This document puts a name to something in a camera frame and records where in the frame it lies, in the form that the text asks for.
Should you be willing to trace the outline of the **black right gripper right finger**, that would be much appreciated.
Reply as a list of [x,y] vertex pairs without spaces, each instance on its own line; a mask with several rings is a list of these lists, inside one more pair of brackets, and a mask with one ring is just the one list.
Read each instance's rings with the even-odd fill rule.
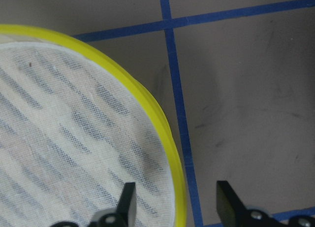
[[224,227],[284,227],[258,209],[248,209],[227,181],[216,183],[216,210]]

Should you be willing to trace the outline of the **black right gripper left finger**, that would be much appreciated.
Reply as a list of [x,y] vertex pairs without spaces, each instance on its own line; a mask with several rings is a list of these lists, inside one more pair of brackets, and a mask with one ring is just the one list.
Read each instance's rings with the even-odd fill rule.
[[136,185],[125,183],[118,205],[97,211],[93,215],[94,227],[133,227],[136,219]]

